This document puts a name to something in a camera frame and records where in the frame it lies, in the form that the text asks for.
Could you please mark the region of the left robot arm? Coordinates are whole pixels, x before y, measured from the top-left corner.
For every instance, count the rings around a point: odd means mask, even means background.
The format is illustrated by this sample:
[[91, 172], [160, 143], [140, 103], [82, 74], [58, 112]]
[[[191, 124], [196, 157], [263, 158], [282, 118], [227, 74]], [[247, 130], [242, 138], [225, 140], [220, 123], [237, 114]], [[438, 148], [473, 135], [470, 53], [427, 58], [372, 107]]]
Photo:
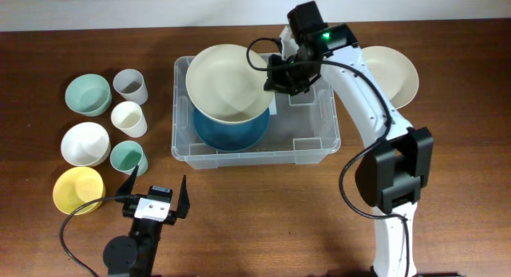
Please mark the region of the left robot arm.
[[150, 276], [162, 227], [184, 219], [190, 208], [186, 179], [181, 182], [175, 210], [169, 188], [152, 186], [145, 195], [133, 195], [138, 169], [133, 169], [115, 194], [115, 201], [123, 205], [122, 215], [133, 222], [128, 235], [117, 236], [105, 246], [103, 261], [109, 276]]

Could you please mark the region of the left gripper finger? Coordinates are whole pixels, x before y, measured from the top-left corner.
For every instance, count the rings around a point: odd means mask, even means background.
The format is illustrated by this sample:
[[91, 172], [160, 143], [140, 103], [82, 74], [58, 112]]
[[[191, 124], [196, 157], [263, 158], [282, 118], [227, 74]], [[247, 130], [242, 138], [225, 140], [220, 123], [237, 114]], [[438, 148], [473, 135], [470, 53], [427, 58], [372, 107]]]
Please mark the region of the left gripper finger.
[[176, 207], [176, 217], [179, 219], [185, 219], [190, 208], [190, 201], [187, 190], [187, 177], [183, 176], [183, 180], [180, 186], [179, 200]]
[[122, 198], [123, 196], [130, 196], [135, 184], [139, 166], [136, 165], [130, 174], [129, 178], [117, 189], [116, 198]]

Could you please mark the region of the cream large bowl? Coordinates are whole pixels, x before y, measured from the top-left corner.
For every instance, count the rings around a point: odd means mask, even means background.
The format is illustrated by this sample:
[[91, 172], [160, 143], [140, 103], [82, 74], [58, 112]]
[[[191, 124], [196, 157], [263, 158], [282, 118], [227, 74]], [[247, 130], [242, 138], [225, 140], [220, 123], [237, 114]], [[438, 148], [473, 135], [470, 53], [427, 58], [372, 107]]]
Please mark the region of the cream large bowl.
[[275, 94], [264, 89], [267, 62], [243, 46], [208, 47], [191, 61], [185, 85], [195, 107], [206, 117], [228, 125], [251, 121], [264, 113]]
[[419, 77], [407, 56], [385, 46], [366, 47], [362, 49], [362, 55], [380, 89], [396, 109], [408, 105], [415, 98]]

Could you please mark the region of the white small bowl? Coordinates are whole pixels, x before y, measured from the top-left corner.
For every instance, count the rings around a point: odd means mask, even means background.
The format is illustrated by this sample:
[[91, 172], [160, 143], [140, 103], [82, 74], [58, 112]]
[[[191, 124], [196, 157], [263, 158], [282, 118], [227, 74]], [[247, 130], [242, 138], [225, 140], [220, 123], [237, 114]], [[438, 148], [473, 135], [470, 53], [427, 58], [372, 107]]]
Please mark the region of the white small bowl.
[[73, 126], [61, 141], [61, 154], [73, 166], [98, 166], [109, 157], [110, 151], [109, 134], [94, 122]]

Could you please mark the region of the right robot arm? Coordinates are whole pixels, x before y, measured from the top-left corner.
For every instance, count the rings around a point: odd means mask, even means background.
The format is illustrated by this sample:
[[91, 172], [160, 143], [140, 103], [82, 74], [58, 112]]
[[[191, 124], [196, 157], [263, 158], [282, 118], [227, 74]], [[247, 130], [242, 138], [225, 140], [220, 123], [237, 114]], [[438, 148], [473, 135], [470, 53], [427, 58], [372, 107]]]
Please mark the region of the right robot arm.
[[357, 164], [355, 183], [364, 212], [355, 213], [375, 225], [375, 276], [415, 276], [413, 219], [427, 185], [434, 139], [426, 128], [415, 129], [391, 104], [365, 65], [358, 40], [346, 24], [329, 26], [315, 2], [297, 5], [287, 14], [289, 34], [274, 40], [278, 54], [264, 67], [267, 91], [290, 96], [325, 81], [339, 96], [358, 130], [364, 149], [340, 173]]

